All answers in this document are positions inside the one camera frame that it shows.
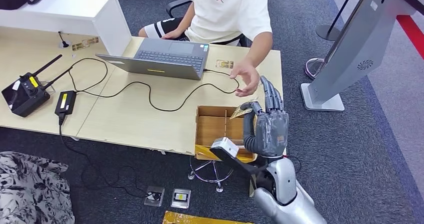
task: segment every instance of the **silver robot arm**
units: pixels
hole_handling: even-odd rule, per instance
[[[244,115],[243,143],[248,151],[259,155],[256,166],[238,160],[234,152],[238,147],[228,138],[216,139],[210,150],[234,169],[256,175],[254,199],[275,223],[326,224],[312,198],[296,180],[293,163],[283,157],[289,116],[284,112],[280,93],[265,77],[260,80],[264,86],[265,111],[258,102],[248,102],[240,107],[243,110],[252,108],[252,112]]]
[[[326,224],[314,201],[296,180],[295,168],[288,158],[269,164],[266,170],[275,179],[276,198],[265,188],[254,191],[254,200],[276,224]]]

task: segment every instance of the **floral fabric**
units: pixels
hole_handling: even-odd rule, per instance
[[[0,153],[0,224],[73,224],[66,164]]]

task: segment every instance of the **man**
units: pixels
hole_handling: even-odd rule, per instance
[[[268,55],[273,35],[268,0],[192,0],[183,18],[167,19],[142,28],[140,37],[237,45],[240,35],[253,40],[250,51],[235,64],[230,77],[246,84],[236,96],[252,95],[259,84],[256,67]]]

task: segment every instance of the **antenna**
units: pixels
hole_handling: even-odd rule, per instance
[[[61,54],[59,54],[56,58],[54,58],[52,61],[48,62],[46,65],[44,65],[43,67],[41,67],[39,70],[37,70],[35,73],[33,73],[33,76],[37,76],[39,73],[43,72],[46,68],[48,68],[52,63],[56,62],[58,59],[60,59],[62,57]]]
[[[45,90],[46,88],[50,87],[54,82],[56,82],[58,79],[60,79],[62,76],[64,76],[71,69],[72,69],[72,66],[70,68],[68,68],[67,70],[65,70],[65,72],[61,73],[59,76],[57,76],[56,78],[54,78],[52,81],[48,82],[46,85],[44,85],[43,87],[41,87],[41,89],[42,90]]]

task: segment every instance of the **speaker grille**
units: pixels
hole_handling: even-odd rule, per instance
[[[358,70],[366,70],[368,68],[370,68],[372,65],[374,64],[374,62],[372,60],[364,60],[361,63],[359,63],[356,68]]]

